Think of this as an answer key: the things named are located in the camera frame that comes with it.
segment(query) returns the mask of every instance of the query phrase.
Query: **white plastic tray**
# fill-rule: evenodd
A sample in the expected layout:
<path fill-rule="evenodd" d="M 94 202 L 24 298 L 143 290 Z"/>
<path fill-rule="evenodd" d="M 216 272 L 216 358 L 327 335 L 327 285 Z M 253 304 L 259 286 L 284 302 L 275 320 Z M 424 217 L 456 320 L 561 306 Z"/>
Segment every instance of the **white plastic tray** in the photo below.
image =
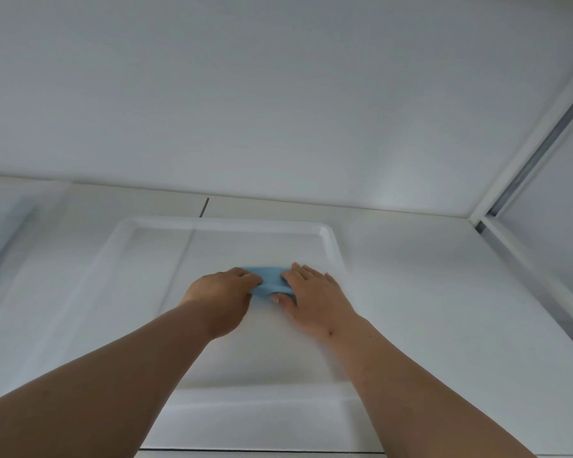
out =
<path fill-rule="evenodd" d="M 176 306 L 202 275 L 235 266 L 288 267 L 293 261 L 331 273 L 348 294 L 335 236 L 322 223 L 125 219 L 56 316 L 18 384 L 136 330 Z M 269 300 L 254 298 L 243 323 L 206 347 L 168 407 L 355 396 L 322 347 Z"/>

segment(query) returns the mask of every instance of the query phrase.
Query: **table surface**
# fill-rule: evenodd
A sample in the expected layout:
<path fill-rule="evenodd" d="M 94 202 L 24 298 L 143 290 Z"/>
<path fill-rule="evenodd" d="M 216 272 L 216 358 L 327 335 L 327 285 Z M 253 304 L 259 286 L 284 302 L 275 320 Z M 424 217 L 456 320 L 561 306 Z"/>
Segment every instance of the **table surface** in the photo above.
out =
<path fill-rule="evenodd" d="M 196 217 L 205 201 L 74 185 L 4 302 L 0 394 L 119 220 Z M 536 454 L 573 454 L 573 343 L 464 219 L 223 197 L 204 217 L 328 224 L 352 298 L 387 338 Z M 379 451 L 356 402 L 164 410 L 145 446 Z"/>

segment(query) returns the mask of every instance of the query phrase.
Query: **person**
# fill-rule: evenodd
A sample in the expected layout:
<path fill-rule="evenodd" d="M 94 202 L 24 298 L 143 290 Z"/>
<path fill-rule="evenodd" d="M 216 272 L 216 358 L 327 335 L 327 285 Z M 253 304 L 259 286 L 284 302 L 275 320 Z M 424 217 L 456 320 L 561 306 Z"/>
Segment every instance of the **person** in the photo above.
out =
<path fill-rule="evenodd" d="M 339 361 L 389 457 L 534 456 L 355 313 L 329 274 L 294 263 L 283 277 L 296 299 L 272 299 Z M 240 268 L 201 277 L 174 309 L 1 397 L 0 457 L 134 456 L 180 379 L 239 325 L 260 283 Z"/>

